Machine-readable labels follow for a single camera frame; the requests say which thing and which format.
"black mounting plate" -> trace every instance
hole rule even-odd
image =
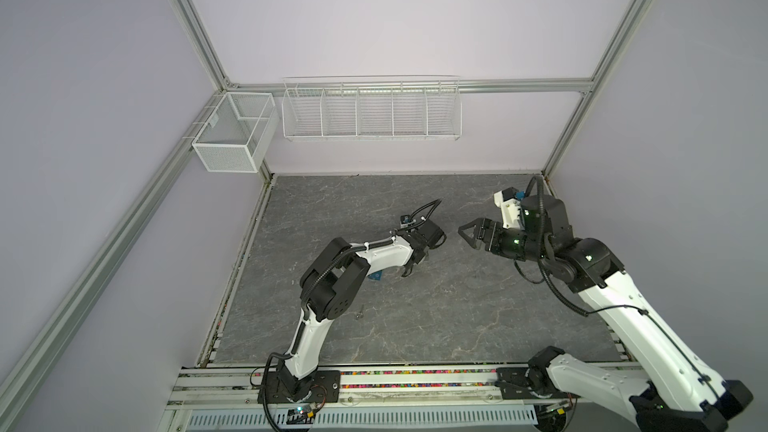
[[[528,382],[525,378],[525,372],[528,371],[527,367],[500,367],[496,368],[496,375],[498,376],[499,384],[498,388],[502,391],[502,399],[539,399],[531,393],[523,384]],[[568,394],[561,392],[560,390],[552,394],[553,399],[567,399]]]
[[[312,395],[306,400],[302,400],[301,403],[316,402],[319,404],[322,402],[325,391],[319,387],[314,387],[315,385],[321,385],[328,391],[328,397],[325,398],[326,404],[338,402],[339,389],[341,388],[340,379],[341,372],[339,370],[318,370],[310,389]],[[280,382],[277,372],[270,372],[266,376],[266,383],[262,382],[261,389],[259,389],[259,404],[261,404],[264,392],[269,394],[270,404],[297,404],[297,402],[289,399],[290,393],[283,382]]]

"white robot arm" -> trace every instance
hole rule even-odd
[[[533,185],[537,195],[532,196]],[[635,423],[643,432],[725,430],[751,401],[738,380],[724,380],[686,346],[646,302],[624,266],[593,238],[575,238],[562,201],[545,195],[535,177],[528,190],[508,188],[494,201],[502,222],[478,218],[458,230],[471,246],[515,261],[539,264],[542,281],[572,311],[599,314],[648,373],[650,382],[611,375],[564,350],[548,347],[529,362],[519,384],[538,394],[555,390],[579,395]],[[473,236],[465,231],[473,228]],[[566,299],[552,283],[565,282],[592,310]]]
[[[282,394],[289,400],[307,399],[315,383],[320,349],[334,319],[352,305],[362,281],[388,267],[403,266],[403,276],[427,256],[429,249],[442,245],[446,234],[429,216],[440,204],[435,200],[410,216],[400,217],[400,228],[390,237],[363,244],[349,244],[335,238],[327,245],[300,280],[301,316],[291,346],[276,355]],[[428,209],[423,215],[420,212]],[[334,270],[340,271],[337,276]]]

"white wire shelf basket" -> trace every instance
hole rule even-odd
[[[458,78],[291,83],[283,98],[289,140],[458,139]]]
[[[192,147],[209,172],[258,172],[278,122],[271,93],[226,92]]]

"white wall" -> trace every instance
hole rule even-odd
[[[154,431],[193,367],[261,190],[193,157],[45,381],[17,432]]]
[[[768,406],[768,0],[656,0],[553,177],[678,335]]]
[[[212,86],[168,0],[0,0],[0,380]]]
[[[462,96],[457,140],[291,142],[279,130],[266,153],[275,173],[541,170],[576,92]]]
[[[194,0],[233,82],[591,76],[629,0]]]
[[[0,380],[212,88],[167,0],[0,0]],[[154,430],[260,189],[182,173],[17,430]]]

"black cable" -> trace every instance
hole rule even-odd
[[[274,418],[272,418],[270,409],[267,407],[267,398],[270,396],[270,394],[266,389],[266,375],[270,371],[273,358],[276,358],[277,360],[288,360],[291,358],[291,356],[288,354],[278,354],[277,352],[272,352],[270,356],[266,358],[266,364],[264,364],[264,375],[261,378],[261,383],[264,385],[264,387],[261,389],[261,404],[264,406],[264,415],[266,416],[266,421],[270,424],[270,427],[272,427],[272,430],[275,432],[283,432],[283,429],[281,429],[277,425],[277,422],[275,422]]]
[[[528,197],[531,195],[531,192],[533,191],[534,183],[536,185],[536,195],[538,197],[538,216],[539,216],[539,222],[538,222],[538,252],[539,257],[542,256],[542,243],[544,241],[544,179],[541,176],[533,176],[531,178],[531,181],[528,182],[528,187],[525,188],[525,196]],[[539,270],[542,272],[542,279],[544,282],[547,283],[547,286],[549,287],[549,290],[552,291],[554,296],[562,302],[563,305],[565,305],[567,308],[571,309],[571,311],[576,312],[577,314],[581,315],[582,317],[589,317],[592,314],[596,314],[597,312],[607,311],[612,308],[633,308],[636,309],[638,312],[640,312],[641,315],[644,315],[648,317],[655,325],[656,327],[661,331],[662,334],[667,338],[669,342],[672,343],[672,345],[677,349],[678,352],[680,352],[680,355],[683,356],[683,358],[688,362],[688,364],[691,366],[691,368],[699,375],[699,380],[703,383],[706,383],[707,387],[712,391],[712,394],[715,396],[716,401],[720,398],[717,395],[717,392],[715,391],[715,388],[712,387],[712,384],[710,384],[710,381],[707,377],[704,376],[704,374],[701,373],[701,371],[696,367],[694,362],[688,358],[688,356],[683,352],[683,349],[680,348],[679,345],[677,345],[677,342],[675,342],[672,337],[665,331],[661,325],[659,325],[658,322],[656,322],[656,319],[650,316],[650,313],[648,310],[639,308],[635,305],[629,305],[629,304],[622,304],[622,305],[611,305],[608,307],[600,308],[596,311],[586,311],[579,307],[578,305],[574,304],[573,302],[569,301],[562,293],[554,286],[554,283],[552,283],[552,279],[549,277],[549,273],[544,269],[544,266],[542,265],[542,260],[539,259],[538,261],[538,267]],[[518,267],[518,272],[522,274],[522,271],[520,270],[520,267]]]
[[[571,409],[571,417],[568,418],[568,421],[565,422],[565,427],[560,432],[565,432],[565,429],[568,428],[569,425],[571,425],[571,422],[573,422],[574,416],[576,415],[576,406],[578,405],[578,396],[576,396],[576,400],[574,400],[574,408]]]
[[[264,368],[264,367],[257,367],[257,368],[255,368],[255,369],[253,369],[253,370],[251,371],[251,373],[250,373],[250,376],[248,377],[248,381],[250,382],[250,386],[251,386],[252,388],[255,388],[255,389],[260,389],[260,388],[261,388],[261,386],[260,386],[260,385],[256,385],[256,384],[254,384],[254,373],[255,373],[257,370],[259,370],[259,369],[263,369],[263,368]]]
[[[530,282],[530,283],[532,283],[532,284],[541,284],[541,283],[544,281],[544,277],[542,277],[542,280],[538,280],[538,281],[535,281],[535,280],[533,280],[532,278],[530,278],[529,276],[527,276],[527,275],[526,275],[526,274],[523,272],[523,270],[522,270],[522,269],[520,269],[520,265],[518,264],[518,261],[513,261],[513,262],[514,262],[514,268],[516,268],[516,269],[518,270],[518,273],[519,273],[519,274],[520,274],[520,275],[521,275],[521,276],[522,276],[522,277],[523,277],[525,280],[527,280],[528,282]]]
[[[427,208],[427,207],[430,207],[430,206],[431,206],[432,208],[430,208],[430,209],[429,209],[429,212],[427,212],[427,214],[424,216],[424,218],[429,218],[429,216],[431,216],[431,215],[432,215],[432,213],[435,211],[435,209],[437,208],[437,206],[439,206],[439,205],[440,205],[440,202],[442,202],[442,199],[441,199],[441,198],[436,198],[435,200],[431,201],[429,204],[424,204],[423,206],[419,207],[419,208],[418,208],[417,210],[415,210],[414,212],[411,212],[411,215],[409,216],[409,217],[410,217],[410,219],[411,219],[411,220],[413,220],[413,218],[414,218],[414,217],[415,217],[415,216],[416,216],[416,215],[417,215],[419,212],[421,212],[421,211],[422,211],[422,210],[424,210],[425,208]]]
[[[661,327],[661,324],[656,322],[656,319],[650,316],[650,312],[648,312],[647,309],[640,308],[637,305],[629,305],[629,304],[609,305],[608,307],[599,308],[596,311],[587,312],[587,315],[592,315],[592,314],[596,314],[597,312],[611,310],[612,308],[633,308],[636,311],[638,311],[640,315],[644,315],[645,317],[648,317],[648,319],[654,323],[656,328],[659,329],[659,331],[661,331],[662,334],[664,334],[664,336],[667,338],[667,341],[669,341],[677,349],[677,351],[680,352],[680,355],[682,355],[683,358],[688,363],[688,365],[690,365],[690,368],[692,368],[694,372],[698,374],[700,382],[702,382],[703,384],[706,384],[706,386],[712,391],[712,395],[715,396],[715,401],[717,402],[720,399],[720,396],[717,395],[717,392],[715,391],[715,388],[712,387],[712,384],[708,380],[708,377],[701,373],[701,370],[699,370],[699,368],[696,367],[696,364],[694,364],[694,362],[688,358],[686,353],[683,352],[683,349],[680,348],[679,345],[677,345],[677,342],[672,339],[672,337],[667,333],[667,331],[665,331],[664,328]]]
[[[306,303],[310,300],[310,296],[312,295],[312,291],[315,290],[317,285],[336,267],[341,265],[342,262],[344,262],[345,259],[347,259],[352,254],[362,252],[364,250],[370,250],[372,248],[379,248],[384,247],[386,245],[392,244],[392,238],[384,238],[380,241],[376,242],[369,242],[368,246],[365,245],[357,245],[355,247],[350,247],[341,254],[338,254],[332,261],[331,264],[328,265],[328,267],[323,270],[320,275],[317,276],[317,279],[312,283],[310,288],[308,288],[305,291],[302,291],[301,293],[301,306],[306,310]]]

